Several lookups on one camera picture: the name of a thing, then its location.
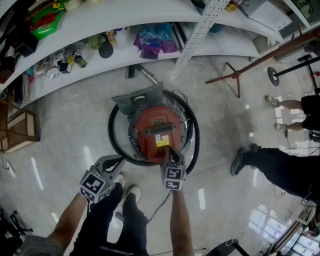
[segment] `black shorts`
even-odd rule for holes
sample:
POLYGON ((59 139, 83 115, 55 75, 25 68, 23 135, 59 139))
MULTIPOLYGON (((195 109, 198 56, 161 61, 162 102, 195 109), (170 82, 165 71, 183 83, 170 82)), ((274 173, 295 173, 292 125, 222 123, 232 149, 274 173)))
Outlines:
POLYGON ((301 99, 301 106, 305 115, 309 115, 302 127, 309 131, 320 132, 320 96, 311 95, 301 99))

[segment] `yellow label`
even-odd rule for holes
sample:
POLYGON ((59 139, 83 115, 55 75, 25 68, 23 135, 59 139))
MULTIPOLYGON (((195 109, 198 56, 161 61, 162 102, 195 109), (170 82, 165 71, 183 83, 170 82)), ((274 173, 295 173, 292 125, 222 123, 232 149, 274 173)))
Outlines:
POLYGON ((165 139, 165 140, 160 140, 156 142, 156 146, 159 147, 163 147, 163 146, 167 146, 169 145, 169 140, 165 139))

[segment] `round black base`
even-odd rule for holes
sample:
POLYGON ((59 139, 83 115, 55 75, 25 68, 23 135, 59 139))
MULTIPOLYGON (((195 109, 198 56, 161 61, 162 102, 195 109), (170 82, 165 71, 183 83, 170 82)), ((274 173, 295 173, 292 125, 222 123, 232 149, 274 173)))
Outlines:
POLYGON ((274 86, 278 86, 280 83, 279 77, 275 77, 275 74, 277 73, 277 71, 273 68, 273 67, 268 67, 268 76, 270 78, 271 83, 274 86))

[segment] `perforated metal post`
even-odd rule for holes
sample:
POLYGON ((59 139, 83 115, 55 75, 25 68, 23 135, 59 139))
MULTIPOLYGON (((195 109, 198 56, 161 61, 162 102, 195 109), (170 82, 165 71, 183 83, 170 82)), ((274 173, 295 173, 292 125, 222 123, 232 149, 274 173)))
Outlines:
POLYGON ((211 0, 202 11, 201 21, 196 24, 194 30, 188 40, 186 41, 180 58, 177 60, 175 70, 171 74, 171 79, 177 78, 181 68, 188 63, 193 56, 195 49, 199 46, 201 41, 205 38, 217 17, 225 9, 230 0, 211 0))

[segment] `white shoe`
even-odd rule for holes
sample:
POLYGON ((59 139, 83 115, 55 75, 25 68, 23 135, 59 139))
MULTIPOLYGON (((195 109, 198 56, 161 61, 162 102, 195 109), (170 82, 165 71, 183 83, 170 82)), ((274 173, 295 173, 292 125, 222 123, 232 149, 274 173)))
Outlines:
POLYGON ((128 191, 126 193, 126 196, 129 196, 130 194, 135 194, 135 202, 137 203, 139 201, 139 199, 141 198, 141 189, 140 187, 138 187, 137 185, 131 185, 128 188, 128 191))
POLYGON ((123 172, 120 172, 119 175, 115 178, 114 183, 120 183, 122 188, 125 188, 126 185, 126 176, 123 172))
POLYGON ((275 123, 274 124, 274 129, 276 131, 286 131, 287 130, 287 125, 285 123, 275 123))
POLYGON ((264 96, 265 101, 268 102, 272 107, 277 108, 280 106, 277 98, 271 97, 270 95, 264 96))

